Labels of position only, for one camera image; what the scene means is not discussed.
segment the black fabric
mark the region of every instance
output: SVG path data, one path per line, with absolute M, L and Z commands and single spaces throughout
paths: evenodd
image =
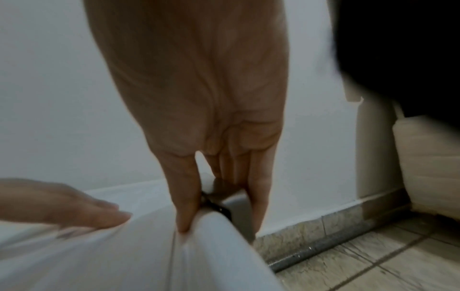
M 342 73 L 405 114 L 460 129 L 456 1 L 341 0 L 334 26 Z

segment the white wall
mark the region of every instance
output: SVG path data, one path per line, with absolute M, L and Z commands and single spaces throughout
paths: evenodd
M 401 186 L 391 115 L 377 101 L 345 99 L 326 2 L 287 0 L 286 6 L 290 84 L 268 232 Z M 79 1 L 0 0 L 0 73 L 0 177 L 81 189 L 162 177 Z M 369 134 L 376 130 L 384 133 Z M 199 164 L 209 172 L 203 159 Z

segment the hand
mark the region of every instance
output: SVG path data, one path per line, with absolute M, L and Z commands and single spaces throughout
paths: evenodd
M 131 217 L 64 184 L 0 179 L 0 220 L 109 228 Z
M 86 0 L 90 28 L 121 96 L 160 162 L 177 227 L 200 207 L 195 153 L 246 188 L 259 230 L 288 82 L 282 0 Z

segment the tile floor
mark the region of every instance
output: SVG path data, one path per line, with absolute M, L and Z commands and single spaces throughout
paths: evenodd
M 287 291 L 460 291 L 460 223 L 417 215 L 277 277 Z

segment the baseboard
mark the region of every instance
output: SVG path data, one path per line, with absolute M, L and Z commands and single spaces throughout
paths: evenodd
M 410 199 L 405 189 L 375 195 L 317 219 L 296 223 L 258 237 L 254 242 L 254 248 L 266 262 L 274 262 L 290 257 L 314 242 L 328 241 L 328 244 L 331 244 L 333 243 L 331 238 L 335 234 L 362 225 L 364 222 L 367 222 L 367 226 L 361 227 L 362 229 L 375 226 L 376 222 L 369 223 L 369 221 L 374 221 L 373 219 L 409 203 Z

